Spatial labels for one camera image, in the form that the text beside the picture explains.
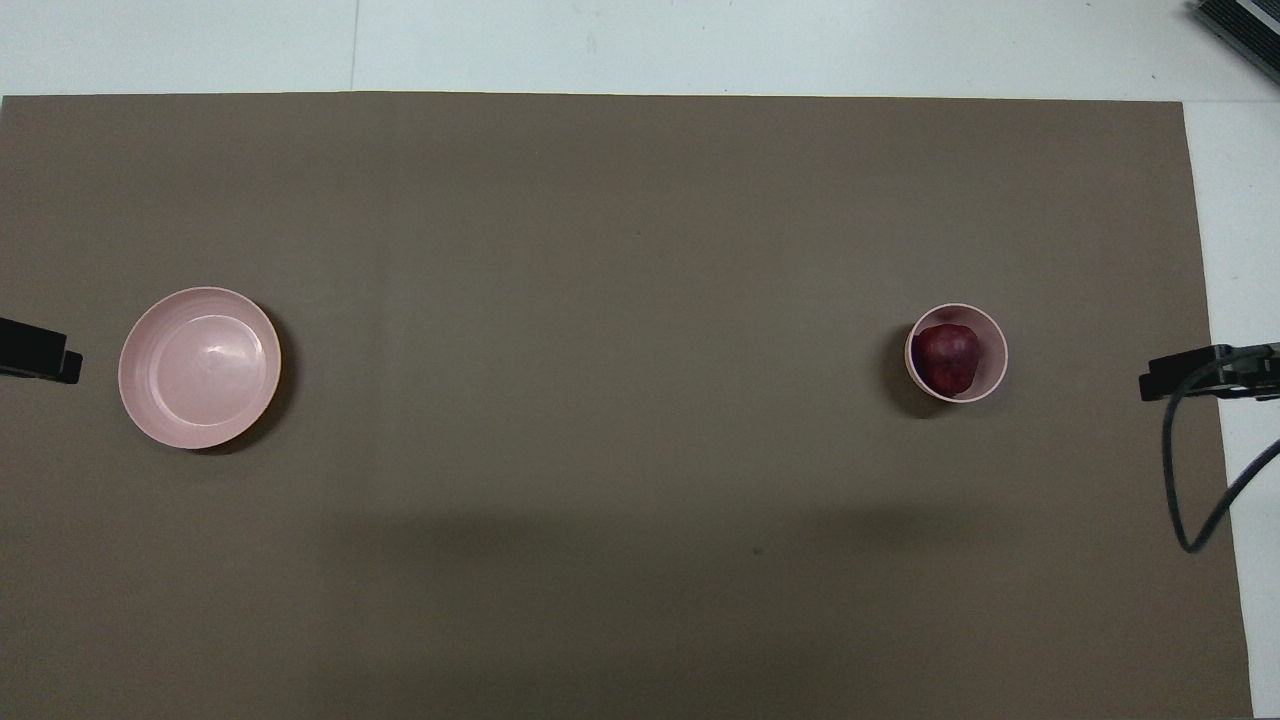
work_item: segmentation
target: red apple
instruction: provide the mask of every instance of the red apple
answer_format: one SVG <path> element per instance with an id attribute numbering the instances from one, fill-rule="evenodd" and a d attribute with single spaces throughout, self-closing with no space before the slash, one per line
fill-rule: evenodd
<path id="1" fill-rule="evenodd" d="M 911 361 L 920 379 L 945 397 L 969 389 L 980 357 L 978 336 L 965 325 L 933 325 L 911 340 Z"/>

